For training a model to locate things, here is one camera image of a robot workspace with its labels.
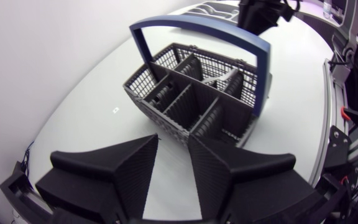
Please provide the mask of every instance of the basket compartment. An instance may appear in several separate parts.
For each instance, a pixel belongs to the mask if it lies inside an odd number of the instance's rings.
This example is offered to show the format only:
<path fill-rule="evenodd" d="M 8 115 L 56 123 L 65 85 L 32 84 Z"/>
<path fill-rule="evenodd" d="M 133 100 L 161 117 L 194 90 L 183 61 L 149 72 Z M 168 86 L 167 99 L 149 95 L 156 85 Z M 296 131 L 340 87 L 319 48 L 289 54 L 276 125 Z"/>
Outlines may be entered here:
<path fill-rule="evenodd" d="M 170 75 L 167 75 L 145 97 L 145 101 L 158 109 L 160 112 L 164 112 L 183 90 L 184 89 L 180 88 L 172 80 Z"/>
<path fill-rule="evenodd" d="M 187 58 L 182 60 L 175 68 L 175 71 L 188 75 L 189 77 L 199 81 L 203 79 L 203 69 L 201 68 L 201 63 L 194 56 L 194 54 L 190 54 Z"/>
<path fill-rule="evenodd" d="M 203 93 L 200 86 L 189 84 L 164 111 L 164 114 L 189 131 L 202 117 L 214 98 L 212 93 Z"/>
<path fill-rule="evenodd" d="M 242 142 L 249 125 L 252 108 L 220 96 L 190 132 L 206 138 L 236 145 Z"/>

